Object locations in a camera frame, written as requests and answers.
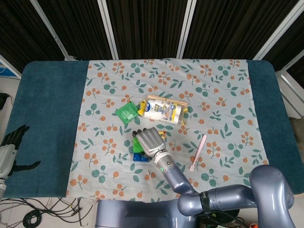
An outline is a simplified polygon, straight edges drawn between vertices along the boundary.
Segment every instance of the pink spoon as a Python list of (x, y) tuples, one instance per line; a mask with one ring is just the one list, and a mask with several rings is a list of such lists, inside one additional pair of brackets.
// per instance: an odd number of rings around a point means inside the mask
[(203, 149), (203, 145), (205, 144), (206, 139), (207, 139), (207, 135), (204, 135), (203, 138), (200, 141), (198, 151), (196, 151), (196, 155), (195, 155), (195, 159), (193, 161), (193, 164), (190, 166), (190, 171), (194, 170), (194, 168), (195, 168), (195, 162), (196, 162), (197, 158), (200, 155), (201, 149)]

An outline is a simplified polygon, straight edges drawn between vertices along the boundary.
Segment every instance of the floor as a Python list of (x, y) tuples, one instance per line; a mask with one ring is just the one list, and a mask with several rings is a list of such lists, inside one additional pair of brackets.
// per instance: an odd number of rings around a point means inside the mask
[[(292, 99), (293, 95), (292, 93), (288, 90), (288, 87), (284, 85), (284, 83), (279, 80), (280, 88), (285, 94), (287, 98), (290, 97)], [(18, 80), (13, 80), (13, 79), (7, 79), (7, 78), (0, 78), (0, 93), (8, 93), (12, 97), (15, 97), (17, 88), (19, 85)], [(284, 99), (286, 109), (288, 112), (289, 116), (294, 116), (294, 117), (299, 117), (297, 113), (295, 113), (294, 109), (286, 102)], [(300, 107), (300, 110), (302, 108), (303, 104), (300, 103), (295, 103), (293, 100), (293, 105), (296, 107)], [(4, 136), (4, 131), (7, 126), (8, 118), (11, 112), (12, 105), (10, 103), (10, 100), (6, 102), (4, 109), (1, 110), (0, 112), (0, 139), (3, 138)], [(45, 205), (47, 204), (47, 207), (50, 208), (52, 207), (58, 200), (58, 198), (37, 198), (41, 202), (43, 202)], [(72, 202), (73, 199), (65, 198), (65, 202)], [(39, 203), (29, 200), (33, 205), (37, 207), (41, 207)], [(28, 212), (30, 212), (32, 209), (28, 206), (21, 205), (17, 206), (15, 208), (12, 208), (13, 206), (16, 206), (16, 204), (3, 204), (6, 203), (5, 201), (1, 202), (0, 204), (0, 228), (12, 228), (15, 225), (12, 225), (18, 221), (21, 221), (24, 217), (24, 215)], [(91, 199), (82, 199), (80, 202), (80, 206), (82, 207), (80, 213), (81, 217), (83, 217), (90, 207), (93, 205), (93, 208), (89, 212), (89, 214), (82, 220), (82, 227), (85, 228), (94, 228), (95, 226), (95, 218), (96, 218), (96, 210), (97, 210), (97, 204), (95, 201), (92, 201)], [(66, 208), (67, 206), (60, 202), (58, 203), (53, 209), (55, 210), (61, 210)], [(295, 203), (294, 206), (290, 209), (290, 214), (291, 217), (296, 225), (296, 227), (304, 227), (304, 196), (302, 197), (296, 197), (295, 198)], [(251, 224), (254, 222), (257, 222), (257, 210), (256, 209), (243, 209), (240, 212), (240, 217), (243, 217), (246, 221), (246, 224)], [(78, 215), (74, 215), (73, 217), (67, 218), (69, 221), (78, 221)], [(18, 224), (16, 228), (21, 228), (23, 227), (22, 223)], [(42, 215), (42, 222), (39, 225), (39, 227), (48, 227), (48, 228), (80, 228), (79, 222), (76, 223), (66, 223), (61, 221), (59, 218), (52, 217), (47, 214)]]

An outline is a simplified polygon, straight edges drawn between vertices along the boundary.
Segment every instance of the green packet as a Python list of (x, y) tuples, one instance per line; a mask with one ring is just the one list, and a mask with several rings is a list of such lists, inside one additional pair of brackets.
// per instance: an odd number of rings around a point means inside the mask
[(125, 104), (123, 107), (117, 109), (115, 113), (122, 120), (124, 124), (131, 122), (136, 116), (138, 116), (138, 108), (136, 105), (130, 101)]

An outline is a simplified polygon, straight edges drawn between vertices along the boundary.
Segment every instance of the robotic hand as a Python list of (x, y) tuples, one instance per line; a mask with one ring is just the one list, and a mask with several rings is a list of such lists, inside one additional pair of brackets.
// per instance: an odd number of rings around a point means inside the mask
[(6, 189), (4, 181), (13, 174), (14, 171), (31, 170), (37, 167), (41, 161), (37, 161), (32, 165), (17, 165), (16, 154), (21, 144), (24, 133), (29, 126), (23, 125), (17, 130), (6, 135), (0, 145), (0, 201)]
[(181, 196), (178, 209), (184, 216), (210, 213), (211, 210), (257, 208), (259, 227), (295, 228), (288, 209), (294, 204), (293, 193), (281, 171), (270, 165), (255, 167), (250, 174), (251, 188), (230, 185), (197, 193), (166, 150), (165, 141), (153, 127), (136, 135), (144, 152), (155, 158), (167, 182)]

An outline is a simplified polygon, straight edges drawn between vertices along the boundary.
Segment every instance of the tablecloth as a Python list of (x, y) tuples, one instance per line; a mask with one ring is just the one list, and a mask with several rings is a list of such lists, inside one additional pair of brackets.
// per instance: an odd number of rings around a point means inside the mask
[[(184, 100), (186, 125), (136, 117), (123, 124), (115, 110), (146, 95)], [(268, 164), (245, 60), (147, 59), (90, 61), (67, 195), (97, 199), (171, 200), (178, 197), (154, 162), (133, 162), (131, 132), (156, 127), (196, 191), (250, 186), (249, 174)], [(189, 166), (203, 134), (207, 143)]]

